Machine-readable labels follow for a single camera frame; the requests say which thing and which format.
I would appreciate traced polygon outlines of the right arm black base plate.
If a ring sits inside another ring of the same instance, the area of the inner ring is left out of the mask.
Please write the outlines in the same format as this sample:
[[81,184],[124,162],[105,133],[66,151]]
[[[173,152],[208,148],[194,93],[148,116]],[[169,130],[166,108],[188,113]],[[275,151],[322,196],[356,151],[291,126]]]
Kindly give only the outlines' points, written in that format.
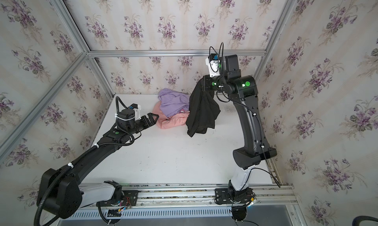
[[215,189],[215,204],[247,204],[255,199],[255,193],[251,188],[242,191],[234,191],[232,188]]

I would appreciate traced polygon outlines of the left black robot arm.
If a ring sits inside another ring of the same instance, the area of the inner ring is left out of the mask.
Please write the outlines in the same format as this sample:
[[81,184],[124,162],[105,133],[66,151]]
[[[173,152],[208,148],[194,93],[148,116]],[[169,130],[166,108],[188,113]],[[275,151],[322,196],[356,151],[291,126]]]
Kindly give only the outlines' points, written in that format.
[[148,113],[139,120],[117,120],[111,129],[91,148],[75,160],[42,175],[37,196],[35,224],[39,223],[43,210],[66,219],[79,208],[86,206],[85,192],[79,188],[86,176],[108,156],[122,147],[132,145],[135,134],[154,126],[159,116]]

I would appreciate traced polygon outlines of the black cloth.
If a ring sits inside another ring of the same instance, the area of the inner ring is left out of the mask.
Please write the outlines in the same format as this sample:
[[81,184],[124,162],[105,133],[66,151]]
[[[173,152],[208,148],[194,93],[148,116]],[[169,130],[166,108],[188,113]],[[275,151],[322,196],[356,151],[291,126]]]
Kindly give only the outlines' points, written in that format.
[[209,128],[215,128],[220,107],[214,100],[211,82],[210,75],[203,76],[190,95],[190,113],[186,121],[189,137],[193,137],[196,133],[205,134]]

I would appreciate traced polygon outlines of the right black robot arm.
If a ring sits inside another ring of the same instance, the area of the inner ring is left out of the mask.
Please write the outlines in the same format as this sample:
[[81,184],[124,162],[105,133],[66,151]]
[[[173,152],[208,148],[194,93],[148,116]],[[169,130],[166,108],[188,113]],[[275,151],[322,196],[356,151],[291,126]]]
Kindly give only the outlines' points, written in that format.
[[233,159],[238,166],[227,188],[215,190],[215,203],[250,204],[255,195],[249,187],[254,170],[262,161],[277,155],[276,148],[270,146],[262,127],[258,108],[258,88],[252,76],[232,78],[205,76],[206,91],[222,92],[236,108],[243,132],[244,146],[233,151]]

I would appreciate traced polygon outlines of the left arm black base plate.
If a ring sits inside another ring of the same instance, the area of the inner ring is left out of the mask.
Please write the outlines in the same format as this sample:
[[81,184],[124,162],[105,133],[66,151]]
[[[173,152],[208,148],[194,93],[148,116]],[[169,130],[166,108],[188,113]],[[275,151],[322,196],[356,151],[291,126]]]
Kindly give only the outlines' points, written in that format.
[[117,194],[116,196],[113,196],[108,201],[101,201],[99,203],[100,207],[131,207],[136,206],[137,199],[138,199],[138,193],[137,190],[131,190],[131,191],[124,191],[122,190],[121,194]]

